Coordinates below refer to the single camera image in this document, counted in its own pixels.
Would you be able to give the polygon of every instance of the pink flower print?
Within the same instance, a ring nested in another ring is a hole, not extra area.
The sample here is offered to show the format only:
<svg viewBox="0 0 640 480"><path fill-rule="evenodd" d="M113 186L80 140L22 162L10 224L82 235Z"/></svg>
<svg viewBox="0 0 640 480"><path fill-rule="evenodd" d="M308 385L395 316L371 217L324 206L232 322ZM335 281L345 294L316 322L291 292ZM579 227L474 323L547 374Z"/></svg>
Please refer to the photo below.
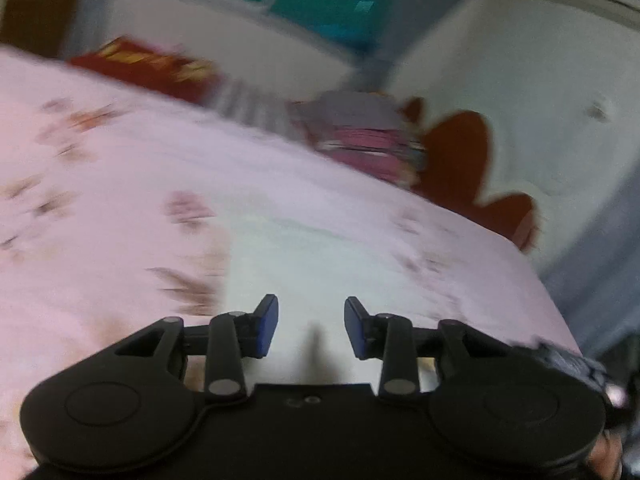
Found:
<svg viewBox="0 0 640 480"><path fill-rule="evenodd" d="M174 192L166 203L165 213L174 224L183 224L192 230L202 226L203 218L215 216L202 198L191 191Z"/></svg>

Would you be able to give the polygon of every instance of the stack of folded clothes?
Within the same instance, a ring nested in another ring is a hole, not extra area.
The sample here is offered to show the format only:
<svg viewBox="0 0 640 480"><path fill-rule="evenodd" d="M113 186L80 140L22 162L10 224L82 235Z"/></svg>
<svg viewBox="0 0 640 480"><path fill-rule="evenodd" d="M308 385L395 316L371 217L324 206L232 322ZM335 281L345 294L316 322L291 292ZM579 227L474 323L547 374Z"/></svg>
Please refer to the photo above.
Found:
<svg viewBox="0 0 640 480"><path fill-rule="evenodd" d="M382 180L410 187L422 164L422 145L412 137L393 99L353 91L325 92L296 104L316 150Z"/></svg>

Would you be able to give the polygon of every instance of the white cloth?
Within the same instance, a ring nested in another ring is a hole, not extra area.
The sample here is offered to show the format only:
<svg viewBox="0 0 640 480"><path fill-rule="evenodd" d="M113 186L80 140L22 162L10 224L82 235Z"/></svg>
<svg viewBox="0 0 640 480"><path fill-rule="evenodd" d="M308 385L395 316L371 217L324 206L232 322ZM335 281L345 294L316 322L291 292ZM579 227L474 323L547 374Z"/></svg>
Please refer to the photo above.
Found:
<svg viewBox="0 0 640 480"><path fill-rule="evenodd" d="M11 50L0 116L1 480L33 466L17 407L36 382L167 315L204 324L278 295L250 381L375 384L347 296L577 349L507 240L301 146Z"/></svg>

